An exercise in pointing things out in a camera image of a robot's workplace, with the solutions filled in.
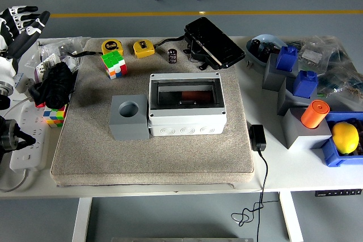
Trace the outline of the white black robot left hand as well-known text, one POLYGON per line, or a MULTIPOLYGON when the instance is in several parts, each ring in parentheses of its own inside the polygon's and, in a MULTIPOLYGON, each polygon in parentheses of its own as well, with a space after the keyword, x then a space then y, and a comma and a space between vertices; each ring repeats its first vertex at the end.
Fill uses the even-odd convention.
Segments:
POLYGON ((1 12, 1 81, 10 83, 18 72, 20 57, 42 34, 49 11, 36 6, 13 6, 1 12))

